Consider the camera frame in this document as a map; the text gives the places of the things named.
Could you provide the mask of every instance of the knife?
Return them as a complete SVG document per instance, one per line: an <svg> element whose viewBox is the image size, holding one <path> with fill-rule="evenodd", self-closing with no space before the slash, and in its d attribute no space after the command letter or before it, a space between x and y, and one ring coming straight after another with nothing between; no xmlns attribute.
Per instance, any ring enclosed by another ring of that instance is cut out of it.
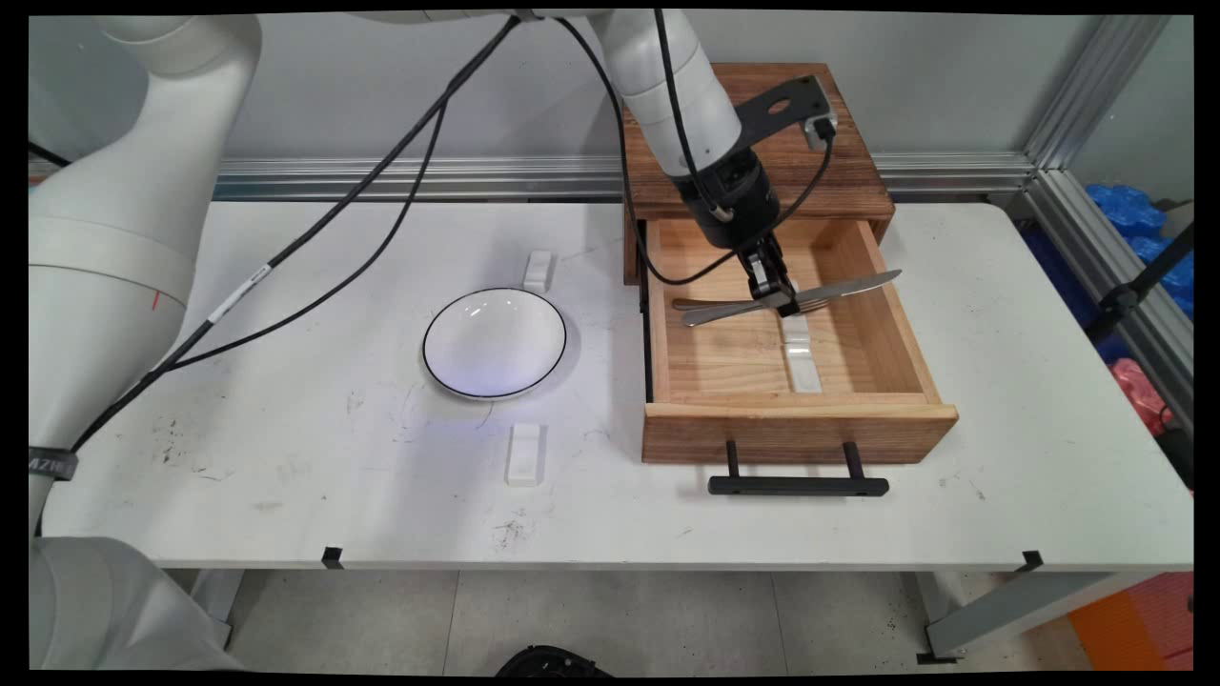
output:
<svg viewBox="0 0 1220 686"><path fill-rule="evenodd" d="M830 300L832 298L842 298L843 295L853 295L855 293L872 291L874 288L883 286L893 281L894 277L900 273L903 273L903 270L891 270L861 278L852 278L848 281L830 283L827 286L819 286L817 288L810 288L809 291L797 293L794 299L797 303L803 304L810 300ZM688 310L682 314L682 323L687 326L699 326L700 323L708 323L710 321L731 317L743 312L752 312L764 308L766 308L766 305L759 300L742 300L741 303L715 305L699 310Z"/></svg>

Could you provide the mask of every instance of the black cable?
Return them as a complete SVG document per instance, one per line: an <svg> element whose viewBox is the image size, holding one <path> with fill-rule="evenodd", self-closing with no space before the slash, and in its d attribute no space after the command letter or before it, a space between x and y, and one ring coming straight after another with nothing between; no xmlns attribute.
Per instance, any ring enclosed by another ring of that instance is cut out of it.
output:
<svg viewBox="0 0 1220 686"><path fill-rule="evenodd" d="M691 143L687 142L686 126L682 123L682 107L678 106L678 87L673 82L673 63L670 61L670 39L669 34L665 33L665 11L655 9L653 10L653 16L656 18L656 38L661 42L661 66L665 68L665 88L670 92L670 109L673 111L673 126L678 129L678 143L682 145L682 156L686 157L687 171L691 172L691 181L694 182L695 192L708 204L708 208L715 211L720 208L711 199L711 194L708 193L708 187L703 184L703 179L699 178L699 171L694 166L694 155L691 154Z"/></svg>
<svg viewBox="0 0 1220 686"><path fill-rule="evenodd" d="M70 160L65 160L63 157L56 155L55 153L51 153L50 150L43 148L38 143L34 143L33 140L29 140L28 138L26 140L29 143L29 151L46 160L48 162L51 162L57 167L66 167L72 164Z"/></svg>
<svg viewBox="0 0 1220 686"><path fill-rule="evenodd" d="M181 361L173 364L170 367L170 371L178 370L178 369L182 369L182 367L184 367L187 365L193 365L195 363L201 363L201 361L206 360L207 358L212 358L215 355L220 355L221 353L226 353L228 350L232 350L233 348L237 348L238 345L245 345L246 343L249 343L251 341L255 341L255 339L259 339L259 338L262 338L264 336L266 336L266 334L268 334L268 333L271 333L271 332L273 332L273 331L276 331L276 330L278 330L281 327L288 326L289 323L292 323L292 322L296 321L298 319L300 319L300 317L305 316L306 314L309 314L310 310L312 310L314 308L316 308L316 306L321 305L322 303L329 300L332 295L334 295L339 291L343 291L349 283L351 283L353 281L355 281L356 278L359 278L360 275L365 273L365 270L367 270L370 266L372 266L372 264L377 261L377 258L379 258L381 254L386 251L386 248L389 247L390 240L394 239L394 234L398 233L398 227L403 225L403 218L406 217L406 211L409 209L411 209L411 203L415 201L415 194L418 193L420 184L423 181L423 172L428 168L428 162L432 160L432 150L437 145L437 137L440 133L440 122L444 121L445 107L447 106L448 105L443 105L440 107L440 110L437 111L437 123L432 128L432 139L428 140L428 149L427 149L427 151L423 153L423 161L420 162L420 173L416 175L416 177L415 177L415 183L411 186L411 192L406 197L406 203L403 204L403 210L399 211L398 218L394 221L394 226L389 229L389 233L382 240L382 244L377 247L377 250L372 254L371 258L368 258L368 260L365 261L365 264L360 265L360 269L357 269L356 271L351 272L351 276L349 276L349 277L344 278L343 281L340 281L338 286L336 286L334 288L327 291L321 298L314 300L309 305L305 305L304 308L296 310L292 315L289 315L289 316L287 316L287 317L277 321L276 323L273 323L271 326L261 328L261 330L259 330L259 331L256 331L256 332L254 332L254 333L251 333L249 336L238 338L237 341L234 341L232 343L226 343L224 345L221 345L220 348L215 348L215 349L209 350L206 353L200 353L200 354L198 354L198 355L195 355L193 358L187 358L185 360L181 360Z"/></svg>
<svg viewBox="0 0 1220 686"><path fill-rule="evenodd" d="M458 72L458 74L454 76L454 78L449 82L449 85L445 88L445 92L440 95L440 98L438 98L437 101L428 107L427 112L425 112L425 116L418 122L416 122L414 127L411 127L411 131L407 132L407 134L404 135L403 139L399 140L396 145L394 145L390 153L386 155L386 157L382 159L382 161L378 162L377 166L373 167L373 170L370 171L368 175L366 175L365 178L360 181L360 183L353 187L353 189L349 190L348 194L344 195L342 200L339 200L333 208L331 208L331 210L327 211L327 214L321 220L318 220L312 227L310 227L309 231L306 231L295 240L293 240L287 248L284 248L274 258L272 258L267 262L267 265L260 269L259 272L255 272L255 275L251 276L250 280L243 283L243 288L249 291L249 288L253 287L254 283L257 283L257 281L261 280L262 276L265 276L267 272L270 272L270 270L274 269L276 265L278 265L279 262L283 262L285 259L288 259L289 255L295 253L298 249L300 249L301 245L304 245L311 238L314 238L314 236L316 236L323 227L326 227L327 223L331 222L331 220L336 217L336 215L338 215L344 208L346 208L351 203L351 200L360 194L360 192L367 188L373 182L373 179L376 179L386 170L386 167L388 167L390 162L393 162L394 159L398 157L398 155L403 151L403 149L405 149L411 143L411 140L415 139L420 129L423 128L423 126L428 122L428 120L436 116L436 114L449 103L449 98L451 98L454 93L456 93L458 89L464 83L466 83L467 79L470 79L471 74L473 74L475 71L478 70L478 67L482 66L484 61L487 61L487 57L490 56L492 51L494 51L495 48L501 42L504 42L509 32L512 31L512 28L516 27L518 23L521 23L521 20L518 17L510 17L509 21L504 23L504 27L500 28L500 31L494 37L492 37L492 40L488 42L488 44L482 50L479 50L473 57L471 57L471 60ZM234 293L234 295L231 295L231 299L234 297L239 297L240 293L242 289L239 288L239 291ZM139 382L137 382L135 386L128 389L127 393L123 393L123 395L120 397L118 400L115 400L109 408L106 408L106 410L102 411L101 415L99 415L98 419L95 419L89 425L88 428L85 428L84 433L81 435L81 438L78 438L77 442L72 446L72 452L73 453L78 452L81 447L84 446L84 443L90 437L93 437L94 433L96 433L102 426L106 425L107 421L111 420L111 417L113 417L123 408L131 404L132 400L138 398L140 393L143 393L157 378L161 378L161 376L163 376L170 370L176 369L178 361L187 353L189 353L190 349L194 348L195 344L199 343L199 341L211 330L211 327L215 325L214 320L218 321L220 316L223 316L226 311L227 310L223 309L222 305L222 310L218 310L211 317L205 320L187 338L187 341L184 341L172 353L170 353L168 356L161 360L161 363L156 367L154 367L151 371L140 377Z"/></svg>
<svg viewBox="0 0 1220 686"><path fill-rule="evenodd" d="M710 265L694 272L693 275L686 278L666 277L660 272L660 270L656 269L656 265L653 264L653 260L649 259L648 249L644 245L644 236L639 232L639 221L636 218L636 204L632 199L632 193L631 193L631 176L627 173L627 138L626 134L623 133L622 107L619 106L619 94L615 93L614 85L610 83L610 77L608 77L605 70L601 68L601 62L598 61L597 55L593 54L593 49L589 48L589 44L584 40L584 37L581 35L581 33L576 31L576 27L573 27L571 22L569 22L567 20L562 17L556 17L555 21L558 21L560 26L566 28L567 32L572 34L572 38L575 38L576 42L581 44L581 48L584 49L584 54L588 55L589 61L593 62L593 67L598 70L598 76L601 77L601 83L603 85L605 85L606 94L610 96L610 105L614 107L615 118L619 120L619 153L620 153L620 161L622 164L622 188L623 188L622 198L623 198L623 204L627 205L627 212L631 216L631 226L636 232L636 250L639 253L639 256L643 258L644 265L648 266L648 271L650 271L653 276L655 276L656 280L660 281L661 283L666 283L669 286L684 286L695 280L703 278L709 272L711 272L711 270L725 264L727 260L736 256L742 250L749 248L750 245L754 245L764 237L766 237L769 233L775 231L777 226L787 221L788 217L791 217L793 212L795 212L797 209L800 208L802 203L804 203L805 199L809 198L809 194L814 192L814 188L817 186L817 182L821 181L822 175L826 173L826 167L828 167L831 162L831 150L834 148L833 134L831 134L826 139L826 153L822 156L822 165L817 168L817 173L814 175L813 181L809 182L809 186L806 186L805 189L802 190L800 195L797 197L797 199L792 203L792 205L788 205L788 209L781 212L780 216L775 218L775 221L762 227L761 229L759 229L758 233L743 240L732 250L725 253L719 259L712 261Z"/></svg>
<svg viewBox="0 0 1220 686"><path fill-rule="evenodd" d="M1155 258L1148 262L1148 266L1143 269L1131 283L1127 286L1136 292L1136 297L1143 301L1148 297L1148 293L1160 283L1160 280L1165 278L1170 271L1177 266L1177 262L1182 261L1182 258L1188 255L1191 250L1194 249L1194 222L1186 225L1186 228L1179 233L1169 245L1165 247Z"/></svg>

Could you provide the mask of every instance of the black strap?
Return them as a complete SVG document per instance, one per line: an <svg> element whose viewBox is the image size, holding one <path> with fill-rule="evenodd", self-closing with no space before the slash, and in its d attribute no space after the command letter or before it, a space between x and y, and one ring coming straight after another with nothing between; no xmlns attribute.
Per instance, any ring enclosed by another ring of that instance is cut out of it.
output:
<svg viewBox="0 0 1220 686"><path fill-rule="evenodd" d="M327 547L322 551L322 566L326 569L343 569L343 563L339 561L339 555L342 554L343 548Z"/></svg>
<svg viewBox="0 0 1220 686"><path fill-rule="evenodd" d="M29 448L29 474L54 476L56 481L71 481L76 474L76 453L61 448Z"/></svg>

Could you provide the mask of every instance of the gray wall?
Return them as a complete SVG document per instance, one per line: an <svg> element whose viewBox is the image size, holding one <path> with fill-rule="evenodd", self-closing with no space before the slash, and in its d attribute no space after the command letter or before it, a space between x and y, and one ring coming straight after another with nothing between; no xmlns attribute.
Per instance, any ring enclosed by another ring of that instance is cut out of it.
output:
<svg viewBox="0 0 1220 686"><path fill-rule="evenodd" d="M1169 21L1069 170L1153 200L1194 198L1194 17Z"/></svg>
<svg viewBox="0 0 1220 686"><path fill-rule="evenodd" d="M712 61L827 62L874 153L1017 150L1097 17L692 10ZM229 157L375 157L501 17L390 26L261 15ZM575 22L589 35L588 23ZM84 17L29 20L29 134L67 156L134 121L146 77ZM406 155L422 153L425 137ZM443 157L605 155L614 117L580 46L518 28L453 100Z"/></svg>

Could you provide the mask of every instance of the white bowl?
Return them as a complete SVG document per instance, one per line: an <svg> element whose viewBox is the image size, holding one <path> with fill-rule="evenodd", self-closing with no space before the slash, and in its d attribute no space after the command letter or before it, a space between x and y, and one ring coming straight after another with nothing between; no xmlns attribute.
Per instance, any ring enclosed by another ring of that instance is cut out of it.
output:
<svg viewBox="0 0 1220 686"><path fill-rule="evenodd" d="M488 288L445 305L423 334L423 366L475 400L520 395L547 378L567 344L559 310L517 288Z"/></svg>

